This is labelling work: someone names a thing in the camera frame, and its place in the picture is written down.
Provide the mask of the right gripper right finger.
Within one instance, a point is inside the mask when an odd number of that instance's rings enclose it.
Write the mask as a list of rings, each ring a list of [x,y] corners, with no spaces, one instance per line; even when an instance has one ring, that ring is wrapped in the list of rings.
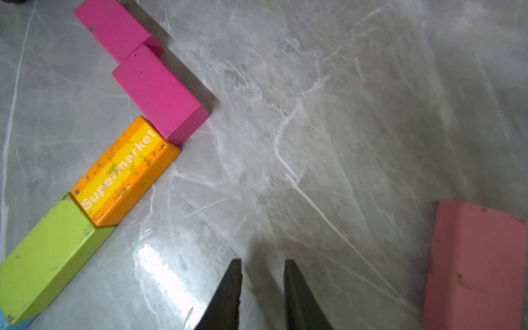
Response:
[[[293,259],[285,261],[283,282],[287,329],[333,329]]]

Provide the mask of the orange cylinder block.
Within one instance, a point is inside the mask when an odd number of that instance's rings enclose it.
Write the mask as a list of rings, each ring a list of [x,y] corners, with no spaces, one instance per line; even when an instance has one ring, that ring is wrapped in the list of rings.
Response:
[[[71,189],[97,227],[114,226],[136,205],[180,149],[138,117]]]

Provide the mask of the pink block top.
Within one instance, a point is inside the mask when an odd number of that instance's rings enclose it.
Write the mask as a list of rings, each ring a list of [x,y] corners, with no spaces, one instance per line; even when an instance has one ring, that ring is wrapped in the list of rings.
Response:
[[[437,204],[422,324],[520,329],[527,222],[473,203]]]

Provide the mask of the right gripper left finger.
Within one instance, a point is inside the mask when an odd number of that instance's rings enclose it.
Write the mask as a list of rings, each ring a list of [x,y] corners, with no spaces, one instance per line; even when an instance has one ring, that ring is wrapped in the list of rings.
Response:
[[[239,258],[230,262],[206,311],[195,330],[238,330],[242,288],[242,264]]]

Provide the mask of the magenta block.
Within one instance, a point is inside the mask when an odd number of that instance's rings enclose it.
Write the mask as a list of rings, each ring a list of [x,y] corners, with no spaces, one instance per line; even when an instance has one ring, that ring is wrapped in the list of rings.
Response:
[[[156,56],[164,53],[158,40],[119,1],[86,0],[74,15],[117,63],[141,45]]]
[[[181,146],[210,112],[147,46],[141,45],[112,76],[163,139]]]

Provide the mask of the green block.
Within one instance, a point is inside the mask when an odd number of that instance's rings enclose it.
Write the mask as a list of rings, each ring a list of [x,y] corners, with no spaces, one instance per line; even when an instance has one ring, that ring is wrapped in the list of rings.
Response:
[[[1,311],[9,324],[46,309],[115,230],[97,227],[67,193],[1,264]]]

